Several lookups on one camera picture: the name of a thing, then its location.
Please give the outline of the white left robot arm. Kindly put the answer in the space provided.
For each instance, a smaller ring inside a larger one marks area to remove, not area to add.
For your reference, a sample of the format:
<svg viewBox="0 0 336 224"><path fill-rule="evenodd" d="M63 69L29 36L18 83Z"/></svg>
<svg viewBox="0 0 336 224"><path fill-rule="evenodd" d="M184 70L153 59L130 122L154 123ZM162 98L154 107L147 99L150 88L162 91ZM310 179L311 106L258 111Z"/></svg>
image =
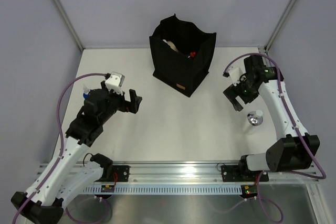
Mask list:
<svg viewBox="0 0 336 224"><path fill-rule="evenodd" d="M38 179L25 191L17 191L11 202L18 213L33 223L58 223L68 205L96 180L108 181L113 174L113 161L95 154L76 175L68 177L81 156L87 153L103 132L103 125L116 112L136 114L142 97L129 91L117 94L107 88L91 90L83 106L66 131L60 153L48 164Z"/></svg>

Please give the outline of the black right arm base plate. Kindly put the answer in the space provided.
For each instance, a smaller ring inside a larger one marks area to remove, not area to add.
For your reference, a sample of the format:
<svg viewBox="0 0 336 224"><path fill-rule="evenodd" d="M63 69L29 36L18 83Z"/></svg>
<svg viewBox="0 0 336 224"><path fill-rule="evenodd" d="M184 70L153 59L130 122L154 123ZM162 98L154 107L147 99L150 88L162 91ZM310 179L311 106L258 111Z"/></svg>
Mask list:
<svg viewBox="0 0 336 224"><path fill-rule="evenodd" d="M257 181L260 172L241 170L238 165L221 165L223 182L251 182Z"/></svg>

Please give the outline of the red tall bottle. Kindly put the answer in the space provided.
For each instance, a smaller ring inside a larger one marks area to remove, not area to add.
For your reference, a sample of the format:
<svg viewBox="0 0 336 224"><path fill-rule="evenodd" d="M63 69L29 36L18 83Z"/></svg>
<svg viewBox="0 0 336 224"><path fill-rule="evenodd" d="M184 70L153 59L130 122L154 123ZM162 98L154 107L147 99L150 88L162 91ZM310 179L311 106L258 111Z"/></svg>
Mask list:
<svg viewBox="0 0 336 224"><path fill-rule="evenodd" d="M189 56L188 56L188 58L190 58L190 59L194 59L195 57L196 57L196 55L197 55L197 52L190 52L190 54L189 54Z"/></svg>

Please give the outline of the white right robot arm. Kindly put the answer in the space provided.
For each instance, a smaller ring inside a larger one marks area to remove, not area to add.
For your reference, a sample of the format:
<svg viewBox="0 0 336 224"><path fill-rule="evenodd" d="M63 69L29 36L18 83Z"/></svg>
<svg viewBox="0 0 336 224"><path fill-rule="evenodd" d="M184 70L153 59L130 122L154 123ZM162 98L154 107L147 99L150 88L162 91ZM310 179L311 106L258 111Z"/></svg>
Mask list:
<svg viewBox="0 0 336 224"><path fill-rule="evenodd" d="M315 158L320 140L317 135L309 134L297 117L277 64L266 66L264 59L269 57L260 53L247 53L241 55L241 58L244 60L245 72L235 70L230 62L223 76L231 78L232 84L223 94L235 111L243 110L237 98L247 104L261 97L275 127L276 141L264 153L242 156L238 176L243 180L250 180L261 171L308 176L304 170L315 164L321 175L311 175L311 178L324 179L325 172Z"/></svg>

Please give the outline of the cream bottle white pump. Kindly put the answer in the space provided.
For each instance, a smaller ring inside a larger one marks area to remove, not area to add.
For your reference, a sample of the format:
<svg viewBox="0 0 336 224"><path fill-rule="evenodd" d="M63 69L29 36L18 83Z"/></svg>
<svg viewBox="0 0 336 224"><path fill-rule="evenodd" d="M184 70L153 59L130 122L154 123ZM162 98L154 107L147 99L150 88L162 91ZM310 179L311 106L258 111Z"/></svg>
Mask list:
<svg viewBox="0 0 336 224"><path fill-rule="evenodd" d="M178 52L177 47L175 46L175 44L172 41L167 41L165 39L163 39L163 42L165 42L167 45L169 45L169 47L174 50L175 52Z"/></svg>

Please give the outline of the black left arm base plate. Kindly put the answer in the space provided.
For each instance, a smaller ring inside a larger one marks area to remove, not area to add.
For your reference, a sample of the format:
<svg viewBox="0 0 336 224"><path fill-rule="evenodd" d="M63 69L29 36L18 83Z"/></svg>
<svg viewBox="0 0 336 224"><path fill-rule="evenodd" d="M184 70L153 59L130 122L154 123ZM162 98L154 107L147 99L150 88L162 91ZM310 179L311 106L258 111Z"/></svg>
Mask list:
<svg viewBox="0 0 336 224"><path fill-rule="evenodd" d="M103 169L103 174L96 182L114 183L114 179L118 182L128 182L130 166L128 165L112 165Z"/></svg>

